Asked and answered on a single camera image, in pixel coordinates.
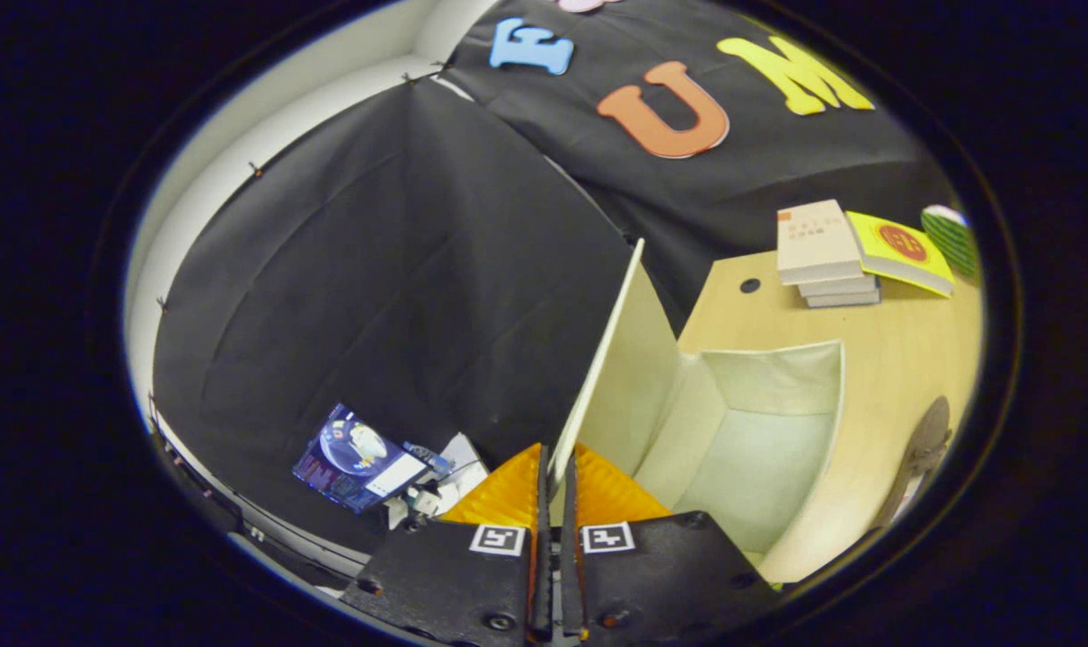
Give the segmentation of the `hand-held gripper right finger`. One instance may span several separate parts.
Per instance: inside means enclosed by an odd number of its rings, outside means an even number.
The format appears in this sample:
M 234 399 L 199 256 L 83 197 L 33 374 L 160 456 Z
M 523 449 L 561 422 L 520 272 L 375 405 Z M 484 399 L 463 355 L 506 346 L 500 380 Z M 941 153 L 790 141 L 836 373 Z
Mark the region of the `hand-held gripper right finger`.
M 779 592 L 710 513 L 673 513 L 583 445 L 562 482 L 560 634 L 570 646 L 695 646 L 769 614 Z

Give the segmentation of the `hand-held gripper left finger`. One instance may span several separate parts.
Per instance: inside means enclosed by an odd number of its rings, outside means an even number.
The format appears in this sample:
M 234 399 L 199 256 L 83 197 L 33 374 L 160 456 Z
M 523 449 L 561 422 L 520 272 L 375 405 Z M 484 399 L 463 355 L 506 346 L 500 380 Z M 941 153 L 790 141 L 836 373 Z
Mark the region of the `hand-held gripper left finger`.
M 341 601 L 453 646 L 530 646 L 549 634 L 547 446 L 532 445 L 457 503 L 390 532 Z

